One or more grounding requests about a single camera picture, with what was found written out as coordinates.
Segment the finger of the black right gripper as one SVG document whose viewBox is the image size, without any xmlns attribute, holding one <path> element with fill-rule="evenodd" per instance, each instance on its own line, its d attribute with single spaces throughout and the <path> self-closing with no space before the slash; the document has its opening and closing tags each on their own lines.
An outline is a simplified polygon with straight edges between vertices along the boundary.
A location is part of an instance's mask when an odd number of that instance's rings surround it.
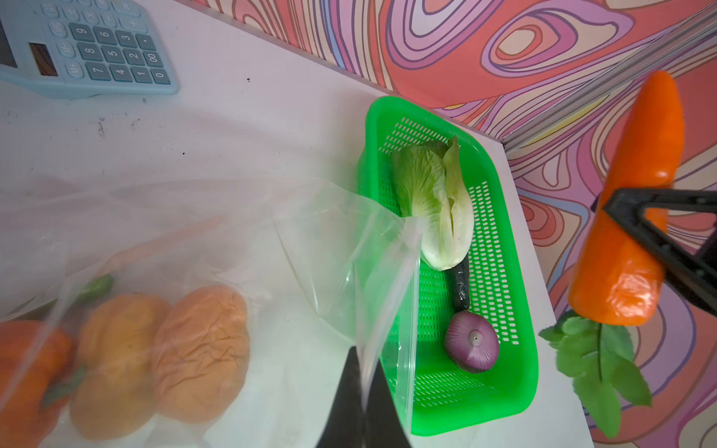
<svg viewBox="0 0 717 448">
<path fill-rule="evenodd" d="M 716 213 L 711 190 L 666 188 L 616 190 L 602 209 L 666 270 L 667 284 L 689 304 L 716 315 L 716 234 L 692 254 L 646 218 L 648 209 Z"/>
</svg>

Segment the green plastic basket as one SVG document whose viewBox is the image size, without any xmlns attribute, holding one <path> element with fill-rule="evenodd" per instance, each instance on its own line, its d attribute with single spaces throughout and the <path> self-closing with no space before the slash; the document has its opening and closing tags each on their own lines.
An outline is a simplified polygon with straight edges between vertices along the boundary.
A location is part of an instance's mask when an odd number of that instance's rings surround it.
<svg viewBox="0 0 717 448">
<path fill-rule="evenodd" d="M 444 334 L 453 315 L 447 274 L 421 263 L 409 289 L 406 324 L 390 340 L 414 350 L 407 369 L 386 376 L 407 426 L 416 436 L 436 436 L 513 416 L 533 401 L 539 361 L 512 222 L 500 176 L 489 154 L 453 124 L 397 97 L 382 97 L 366 116 L 366 145 L 358 162 L 358 193 L 398 213 L 390 155 L 431 140 L 457 138 L 465 185 L 474 203 L 474 240 L 469 252 L 472 311 L 496 330 L 500 354 L 486 373 L 467 373 L 448 358 Z"/>
</svg>

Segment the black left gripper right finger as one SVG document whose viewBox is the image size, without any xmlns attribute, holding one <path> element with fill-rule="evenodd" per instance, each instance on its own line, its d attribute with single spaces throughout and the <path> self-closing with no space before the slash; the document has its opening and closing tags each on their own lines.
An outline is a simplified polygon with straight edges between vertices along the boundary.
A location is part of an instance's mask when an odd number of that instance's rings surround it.
<svg viewBox="0 0 717 448">
<path fill-rule="evenodd" d="M 367 448 L 411 448 L 399 420 L 388 381 L 378 362 L 365 412 L 364 446 Z"/>
</svg>

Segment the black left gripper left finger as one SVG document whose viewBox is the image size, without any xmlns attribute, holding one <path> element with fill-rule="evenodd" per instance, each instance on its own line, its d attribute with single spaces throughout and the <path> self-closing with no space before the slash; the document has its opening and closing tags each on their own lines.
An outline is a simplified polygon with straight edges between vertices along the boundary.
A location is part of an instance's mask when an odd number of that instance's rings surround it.
<svg viewBox="0 0 717 448">
<path fill-rule="evenodd" d="M 362 407 L 360 362 L 357 347 L 347 353 L 332 408 L 317 442 L 317 448 L 362 448 L 364 410 Z"/>
</svg>

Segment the orange toy pumpkin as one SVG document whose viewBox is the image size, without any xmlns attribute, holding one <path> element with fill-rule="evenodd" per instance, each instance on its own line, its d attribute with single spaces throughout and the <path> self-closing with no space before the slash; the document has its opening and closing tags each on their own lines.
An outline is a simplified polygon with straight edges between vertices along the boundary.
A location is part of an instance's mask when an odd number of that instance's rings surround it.
<svg viewBox="0 0 717 448">
<path fill-rule="evenodd" d="M 41 330 L 40 321 L 10 321 L 1 325 L 2 393 L 9 390 Z M 50 385 L 69 372 L 73 354 L 72 338 L 54 330 L 1 410 L 3 447 L 37 447 L 52 433 L 68 399 L 60 399 L 47 408 L 41 401 Z"/>
</svg>

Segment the toy brown bun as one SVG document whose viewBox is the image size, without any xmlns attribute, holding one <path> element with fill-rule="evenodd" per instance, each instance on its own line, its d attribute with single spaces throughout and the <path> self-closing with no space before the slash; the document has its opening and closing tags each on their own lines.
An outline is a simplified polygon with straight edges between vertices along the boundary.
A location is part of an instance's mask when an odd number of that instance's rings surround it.
<svg viewBox="0 0 717 448">
<path fill-rule="evenodd" d="M 154 340 L 151 368 L 163 416 L 203 424 L 222 416 L 246 382 L 248 308 L 224 286 L 200 287 L 169 312 Z"/>
</svg>

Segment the toy potato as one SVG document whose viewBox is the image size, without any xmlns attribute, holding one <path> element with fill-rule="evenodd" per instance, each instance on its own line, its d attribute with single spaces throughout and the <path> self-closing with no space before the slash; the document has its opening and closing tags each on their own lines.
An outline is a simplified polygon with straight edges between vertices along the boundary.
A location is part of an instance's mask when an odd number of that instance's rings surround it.
<svg viewBox="0 0 717 448">
<path fill-rule="evenodd" d="M 170 304 L 149 294 L 117 296 L 96 308 L 80 331 L 76 366 L 86 370 L 70 419 L 91 441 L 128 436 L 156 414 L 151 355 Z"/>
</svg>

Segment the clear zip top bag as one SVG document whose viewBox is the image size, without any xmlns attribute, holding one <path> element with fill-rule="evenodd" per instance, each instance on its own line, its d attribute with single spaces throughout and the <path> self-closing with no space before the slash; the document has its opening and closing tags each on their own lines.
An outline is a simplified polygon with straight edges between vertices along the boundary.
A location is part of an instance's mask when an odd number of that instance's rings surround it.
<svg viewBox="0 0 717 448">
<path fill-rule="evenodd" d="M 1 325 L 42 330 L 1 392 L 1 410 L 54 330 L 73 340 L 69 372 L 41 404 L 68 399 L 37 447 L 316 447 L 351 347 L 362 407 L 376 365 L 407 369 L 409 289 L 418 283 L 424 223 L 315 179 L 209 179 L 116 190 L 54 179 L 1 193 Z M 156 414 L 128 436 L 91 441 L 70 419 L 86 370 L 80 331 L 121 295 L 170 310 L 200 287 L 235 290 L 248 308 L 246 382 L 220 417 L 188 424 Z"/>
</svg>

